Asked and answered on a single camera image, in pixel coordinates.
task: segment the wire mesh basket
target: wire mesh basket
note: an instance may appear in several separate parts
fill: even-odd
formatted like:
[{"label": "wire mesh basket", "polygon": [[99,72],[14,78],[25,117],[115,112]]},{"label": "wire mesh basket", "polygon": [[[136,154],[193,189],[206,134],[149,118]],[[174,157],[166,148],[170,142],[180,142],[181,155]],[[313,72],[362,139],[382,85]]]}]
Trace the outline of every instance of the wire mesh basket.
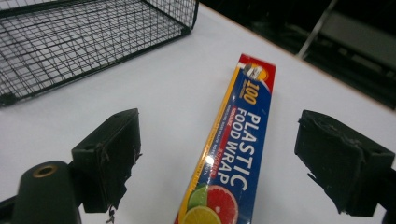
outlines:
[{"label": "wire mesh basket", "polygon": [[191,32],[198,0],[0,0],[0,106]]}]

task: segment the lime image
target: lime image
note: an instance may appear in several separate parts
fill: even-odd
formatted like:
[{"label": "lime image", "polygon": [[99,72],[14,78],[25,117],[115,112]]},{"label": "lime image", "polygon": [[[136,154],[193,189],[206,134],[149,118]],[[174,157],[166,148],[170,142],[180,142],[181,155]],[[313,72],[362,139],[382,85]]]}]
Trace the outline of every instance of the lime image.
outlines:
[{"label": "lime image", "polygon": [[212,209],[196,206],[186,213],[182,224],[221,224],[221,221]]},{"label": "lime image", "polygon": [[207,185],[198,185],[195,191],[192,192],[187,204],[187,210],[196,206],[206,206],[207,204]]}]

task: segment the lemon slice image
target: lemon slice image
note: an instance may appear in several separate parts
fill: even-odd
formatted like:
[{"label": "lemon slice image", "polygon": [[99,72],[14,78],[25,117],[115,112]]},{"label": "lemon slice image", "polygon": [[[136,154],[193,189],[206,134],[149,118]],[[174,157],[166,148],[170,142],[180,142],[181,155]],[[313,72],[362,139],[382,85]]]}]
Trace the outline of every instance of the lemon slice image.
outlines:
[{"label": "lemon slice image", "polygon": [[196,206],[187,212],[182,224],[221,224],[219,216],[210,208]]}]

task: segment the black wire basket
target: black wire basket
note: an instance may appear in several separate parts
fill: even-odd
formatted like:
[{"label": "black wire basket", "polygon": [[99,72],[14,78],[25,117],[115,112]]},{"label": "black wire basket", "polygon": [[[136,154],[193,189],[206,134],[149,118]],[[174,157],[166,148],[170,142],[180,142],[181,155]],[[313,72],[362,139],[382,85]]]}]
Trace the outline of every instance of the black wire basket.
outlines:
[{"label": "black wire basket", "polygon": [[0,106],[188,35],[198,0],[0,0]]}]

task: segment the grapefruit image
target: grapefruit image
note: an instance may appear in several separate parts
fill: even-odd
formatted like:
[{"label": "grapefruit image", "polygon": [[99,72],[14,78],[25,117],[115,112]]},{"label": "grapefruit image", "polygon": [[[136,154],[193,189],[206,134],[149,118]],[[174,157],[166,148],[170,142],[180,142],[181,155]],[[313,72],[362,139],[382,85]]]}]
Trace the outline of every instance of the grapefruit image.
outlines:
[{"label": "grapefruit image", "polygon": [[182,224],[221,224],[221,221],[212,209],[205,206],[196,206],[186,213]]},{"label": "grapefruit image", "polygon": [[221,224],[235,224],[238,220],[238,204],[226,188],[212,185],[207,188],[206,206],[215,211]]}]

